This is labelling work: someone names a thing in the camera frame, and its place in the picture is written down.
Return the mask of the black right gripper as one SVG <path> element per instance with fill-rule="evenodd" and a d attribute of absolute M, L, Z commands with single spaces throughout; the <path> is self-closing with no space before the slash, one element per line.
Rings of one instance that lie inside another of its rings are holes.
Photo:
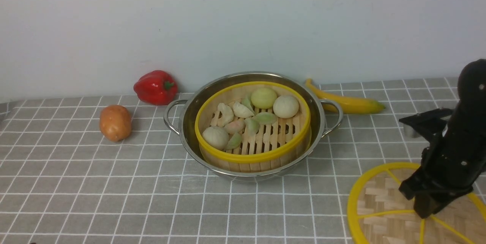
<path fill-rule="evenodd" d="M 470 194 L 484 171 L 485 138 L 436 137 L 423 150 L 419 168 L 399 186 L 422 219 L 442 211 L 454 200 Z"/>

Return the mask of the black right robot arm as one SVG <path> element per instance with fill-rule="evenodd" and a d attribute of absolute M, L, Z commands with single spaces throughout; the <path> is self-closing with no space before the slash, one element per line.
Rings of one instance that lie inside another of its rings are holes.
<path fill-rule="evenodd" d="M 414 200 L 413 209 L 422 219 L 472 193 L 474 182 L 485 172 L 485 85 L 485 59 L 470 62 L 459 75 L 454 109 L 434 109 L 399 120 L 429 142 L 419 168 L 399 187 L 406 199 Z"/>

